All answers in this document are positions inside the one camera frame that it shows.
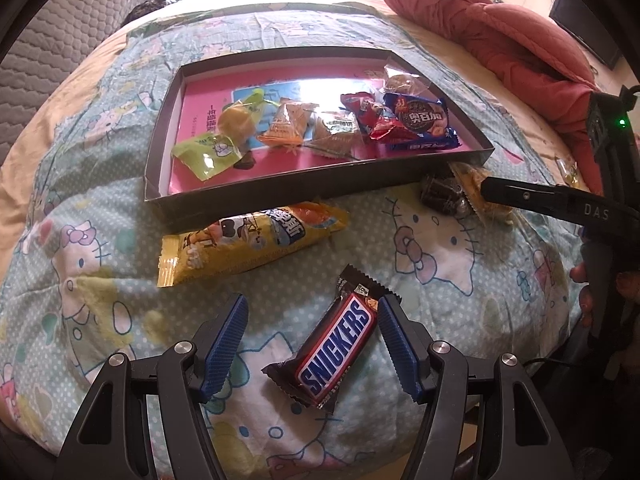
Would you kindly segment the person right hand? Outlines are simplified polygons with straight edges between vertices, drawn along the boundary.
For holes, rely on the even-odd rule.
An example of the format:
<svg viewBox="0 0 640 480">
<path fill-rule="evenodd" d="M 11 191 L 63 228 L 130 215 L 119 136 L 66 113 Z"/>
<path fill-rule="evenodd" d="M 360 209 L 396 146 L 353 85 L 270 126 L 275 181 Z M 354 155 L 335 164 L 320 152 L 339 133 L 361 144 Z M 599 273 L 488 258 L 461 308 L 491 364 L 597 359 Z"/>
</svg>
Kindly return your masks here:
<svg viewBox="0 0 640 480">
<path fill-rule="evenodd" d="M 570 270 L 570 278 L 577 284 L 584 284 L 584 287 L 578 296 L 578 304 L 582 311 L 582 325 L 589 327 L 593 320 L 593 298 L 587 278 L 585 263 L 582 262 L 579 263 L 578 266 L 574 266 L 574 268 Z M 636 271 L 618 274 L 616 278 L 616 287 L 620 296 L 624 297 L 626 300 L 638 302 L 640 292 L 640 273 Z"/>
</svg>

